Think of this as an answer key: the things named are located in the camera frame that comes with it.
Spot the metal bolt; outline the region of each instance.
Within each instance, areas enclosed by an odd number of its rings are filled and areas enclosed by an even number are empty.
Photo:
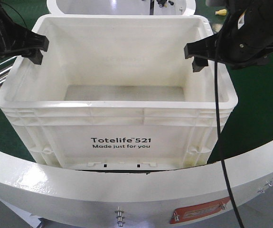
[[[123,222],[123,219],[124,219],[125,217],[117,217],[117,222]]]
[[[263,194],[263,193],[265,193],[265,191],[264,191],[264,189],[260,189],[260,190],[258,190],[258,193]]]
[[[227,209],[227,204],[222,204],[222,205],[220,205],[220,208],[222,209],[222,210],[226,210]]]
[[[173,212],[173,218],[174,221],[179,222],[179,215],[176,213],[176,211]]]
[[[119,227],[123,227],[123,225],[125,224],[125,222],[117,222]]]
[[[116,217],[122,217],[122,214],[124,213],[124,211],[116,210],[115,213],[116,213]]]
[[[270,181],[270,182],[267,182],[267,184],[265,184],[265,185],[268,185],[269,187],[272,187],[273,183],[272,183],[272,181]]]

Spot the plastic crate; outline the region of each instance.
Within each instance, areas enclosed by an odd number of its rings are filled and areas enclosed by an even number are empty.
[[[212,34],[200,16],[41,17],[42,65],[18,57],[0,108],[36,160],[77,170],[206,164],[217,141],[213,64],[183,48]],[[221,125],[237,104],[219,66]]]

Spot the red sticker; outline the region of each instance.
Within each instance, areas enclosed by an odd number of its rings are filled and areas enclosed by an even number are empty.
[[[175,209],[170,220],[170,224],[187,222],[218,213],[225,208],[229,201],[230,198],[226,197],[208,203]]]

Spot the black wire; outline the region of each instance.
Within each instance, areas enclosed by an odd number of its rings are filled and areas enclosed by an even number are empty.
[[[21,14],[20,14],[17,10],[15,10],[15,8],[13,8],[12,6],[10,6],[9,4],[7,4],[7,3],[5,3],[5,2],[3,2],[3,1],[1,1],[0,3],[6,5],[6,6],[10,7],[12,10],[14,10],[14,11],[20,16],[20,18],[22,19],[24,26],[25,26],[26,28],[28,28],[28,27],[27,27],[27,24],[26,24],[26,22],[25,22],[25,20],[23,19],[23,17],[21,16]]]
[[[229,19],[230,15],[227,16],[227,19],[223,25],[223,28],[221,29],[221,31],[218,34],[217,37],[217,43],[216,43],[216,56],[215,56],[215,62],[214,62],[214,90],[215,90],[215,100],[216,100],[216,116],[217,116],[217,137],[218,137],[218,153],[219,153],[219,157],[221,160],[221,164],[222,164],[222,169],[223,169],[223,173],[224,173],[224,178],[225,178],[225,182],[226,182],[226,186],[227,186],[227,190],[228,190],[228,194],[233,206],[233,210],[235,212],[235,216],[236,219],[240,225],[240,228],[245,228],[244,224],[242,222],[241,216],[239,214],[239,211],[237,209],[236,203],[235,203],[235,198],[233,196],[232,190],[231,190],[231,186],[230,186],[230,182],[229,182],[229,178],[228,178],[228,174],[227,174],[227,169],[226,169],[226,165],[225,165],[225,161],[224,161],[224,154],[223,154],[223,148],[222,148],[222,143],[220,140],[220,135],[221,135],[221,124],[220,124],[220,110],[219,110],[219,100],[218,100],[218,86],[217,86],[217,61],[218,61],[218,53],[219,53],[219,47],[220,47],[220,42],[222,39],[222,34],[224,31],[224,28],[226,26],[227,20]]]

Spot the white curved rail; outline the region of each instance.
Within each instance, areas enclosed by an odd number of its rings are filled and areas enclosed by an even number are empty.
[[[172,0],[174,5],[159,8],[155,2],[154,15],[193,15],[195,0]],[[53,15],[149,15],[150,0],[47,0]]]
[[[226,165],[237,204],[243,204],[273,182],[273,141],[227,159]],[[129,227],[172,227],[174,209],[224,197],[220,162],[150,174],[98,173],[49,167],[0,152],[1,199],[75,226],[114,227],[114,211],[121,207]]]

